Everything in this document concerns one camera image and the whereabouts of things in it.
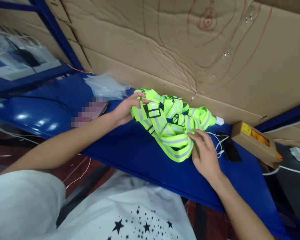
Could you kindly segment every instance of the reflective safety vest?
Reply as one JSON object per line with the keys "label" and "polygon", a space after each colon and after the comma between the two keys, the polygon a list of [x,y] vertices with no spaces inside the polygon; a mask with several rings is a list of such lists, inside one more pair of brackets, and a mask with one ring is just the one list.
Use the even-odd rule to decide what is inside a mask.
{"label": "reflective safety vest", "polygon": [[[160,96],[153,89],[142,88],[135,92],[143,92],[145,99],[153,102],[141,104],[140,109],[133,106],[132,116],[175,162],[183,162],[191,155],[194,142],[187,133],[194,134],[194,129],[206,130],[216,123],[215,117],[206,107],[190,108],[182,98]],[[163,110],[159,108],[160,103],[163,104]],[[168,123],[167,118],[172,119],[172,123]]]}

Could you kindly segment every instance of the red floor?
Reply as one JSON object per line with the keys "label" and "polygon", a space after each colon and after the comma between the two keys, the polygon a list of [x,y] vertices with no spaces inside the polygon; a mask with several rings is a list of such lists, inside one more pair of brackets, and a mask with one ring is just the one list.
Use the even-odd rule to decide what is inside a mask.
{"label": "red floor", "polygon": [[[12,155],[11,157],[0,157],[0,165],[9,166],[29,150],[30,148],[0,146],[0,155]],[[91,159],[90,166],[87,169],[89,160],[89,157],[78,155],[61,167],[51,171],[53,175],[64,182],[65,186],[68,186],[82,176],[82,174],[87,170],[79,180],[75,181],[69,186],[69,188],[66,190],[66,197],[68,197],[84,181],[84,179],[100,165],[100,162]],[[101,179],[101,181],[94,187],[94,189],[91,190],[91,192],[106,182],[114,170],[114,168],[111,168]],[[185,208],[193,227],[196,202],[190,200],[185,205]],[[217,212],[213,209],[208,209],[207,224],[207,240],[237,240],[231,224],[225,214]]]}

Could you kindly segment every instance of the phone screen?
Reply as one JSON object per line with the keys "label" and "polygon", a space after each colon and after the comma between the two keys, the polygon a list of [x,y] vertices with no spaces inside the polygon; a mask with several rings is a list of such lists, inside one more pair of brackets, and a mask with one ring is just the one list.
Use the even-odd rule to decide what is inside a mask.
{"label": "phone screen", "polygon": [[[229,136],[226,140],[224,140],[221,145],[222,149],[224,150],[224,156],[225,158],[230,162],[242,162],[242,159],[239,155],[239,152],[234,145],[234,142],[232,141],[230,135],[228,133],[224,132],[217,132],[218,135],[227,135]],[[218,137],[219,140],[223,140],[225,137]]]}

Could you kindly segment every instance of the transparent plastic bag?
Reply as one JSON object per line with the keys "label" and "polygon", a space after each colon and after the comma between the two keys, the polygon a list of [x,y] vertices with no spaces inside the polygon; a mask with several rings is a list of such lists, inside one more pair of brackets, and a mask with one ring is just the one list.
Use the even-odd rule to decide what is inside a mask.
{"label": "transparent plastic bag", "polygon": [[84,81],[91,87],[95,97],[109,97],[110,100],[123,99],[123,96],[127,96],[126,90],[131,88],[117,82],[108,73],[88,76]]}

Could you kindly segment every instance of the white cloth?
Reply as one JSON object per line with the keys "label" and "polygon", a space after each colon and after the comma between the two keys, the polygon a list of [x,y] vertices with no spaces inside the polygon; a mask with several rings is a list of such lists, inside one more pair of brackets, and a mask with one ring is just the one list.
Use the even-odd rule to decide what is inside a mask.
{"label": "white cloth", "polygon": [[65,187],[34,170],[0,176],[0,240],[196,239],[179,195],[117,171],[56,229]]}

